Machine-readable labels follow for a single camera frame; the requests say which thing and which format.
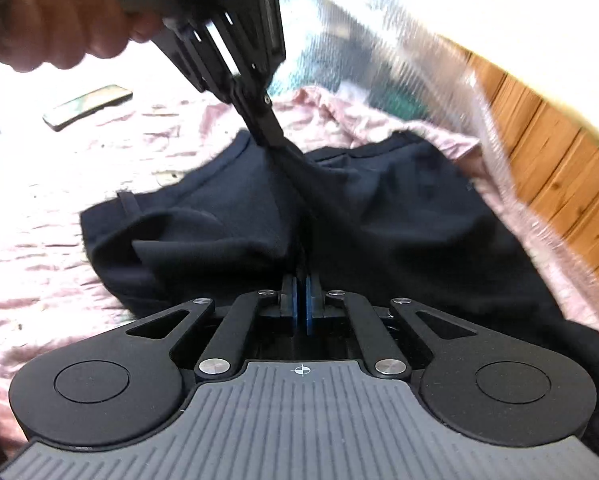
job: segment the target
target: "screw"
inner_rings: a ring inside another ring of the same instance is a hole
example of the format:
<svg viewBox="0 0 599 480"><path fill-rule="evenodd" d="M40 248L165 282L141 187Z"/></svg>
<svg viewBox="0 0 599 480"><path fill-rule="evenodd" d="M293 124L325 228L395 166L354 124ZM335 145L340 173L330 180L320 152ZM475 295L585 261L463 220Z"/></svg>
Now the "screw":
<svg viewBox="0 0 599 480"><path fill-rule="evenodd" d="M375 363L375 370L384 375L397 375L406 372L406 365L398 359L382 359Z"/></svg>
<svg viewBox="0 0 599 480"><path fill-rule="evenodd" d="M225 359L212 357L211 359L205 359L200 363L200 371L208 375L217 375L228 372L230 363Z"/></svg>

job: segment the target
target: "pink quilted blanket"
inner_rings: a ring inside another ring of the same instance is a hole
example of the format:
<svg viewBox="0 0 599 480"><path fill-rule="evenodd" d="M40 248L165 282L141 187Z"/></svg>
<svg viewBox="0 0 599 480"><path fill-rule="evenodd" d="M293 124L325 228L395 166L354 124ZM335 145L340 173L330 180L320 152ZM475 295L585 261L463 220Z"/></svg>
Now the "pink quilted blanket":
<svg viewBox="0 0 599 480"><path fill-rule="evenodd" d="M476 139L404 123L320 88L277 99L275 112L286 136L305 151L358 146L403 128L431 141L473 178L519 237L566 317L599 330L598 316L562 271L558 255L503 205ZM38 354L131 319L86 259L79 213L120 189L142 192L176 182L224 149L242 126L231 107L200 95L130 102L60 134L48 131L43 142L25 150L4 148L2 157L17 159L0 168L0 439L9 451L25 441L8 404L16 371ZM26 178L14 178L14 172Z"/></svg>

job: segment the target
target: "phone screen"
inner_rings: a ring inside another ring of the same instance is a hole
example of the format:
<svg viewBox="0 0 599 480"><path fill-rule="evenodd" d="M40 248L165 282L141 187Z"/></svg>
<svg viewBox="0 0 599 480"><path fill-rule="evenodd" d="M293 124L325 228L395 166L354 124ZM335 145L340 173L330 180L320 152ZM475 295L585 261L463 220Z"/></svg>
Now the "phone screen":
<svg viewBox="0 0 599 480"><path fill-rule="evenodd" d="M133 92L117 85L109 85L77 97L68 103L55 107L43 115L44 122L56 132L69 124L97 112L107 106L128 101Z"/></svg>

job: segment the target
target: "gray ribbed panel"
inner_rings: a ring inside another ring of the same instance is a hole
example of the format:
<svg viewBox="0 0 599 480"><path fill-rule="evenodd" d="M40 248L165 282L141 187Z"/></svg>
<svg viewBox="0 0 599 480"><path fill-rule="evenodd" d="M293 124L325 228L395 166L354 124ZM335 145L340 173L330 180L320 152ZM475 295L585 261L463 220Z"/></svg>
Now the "gray ribbed panel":
<svg viewBox="0 0 599 480"><path fill-rule="evenodd" d="M201 386L164 431L125 449L29 447L6 480L599 480L574 437L531 449L483 444L429 415L401 381L356 362L250 363Z"/></svg>

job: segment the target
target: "clear plastic sheet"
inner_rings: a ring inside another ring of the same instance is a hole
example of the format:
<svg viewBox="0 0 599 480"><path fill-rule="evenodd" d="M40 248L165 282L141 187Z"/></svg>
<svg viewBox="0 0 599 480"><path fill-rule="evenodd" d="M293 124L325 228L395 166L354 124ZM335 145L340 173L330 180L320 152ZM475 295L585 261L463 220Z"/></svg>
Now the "clear plastic sheet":
<svg viewBox="0 0 599 480"><path fill-rule="evenodd" d="M316 84L403 120L423 119L478 137L504 205L561 261L599 317L599 280L516 197L509 161L475 74L447 41L397 0L280 0L288 60L270 88Z"/></svg>

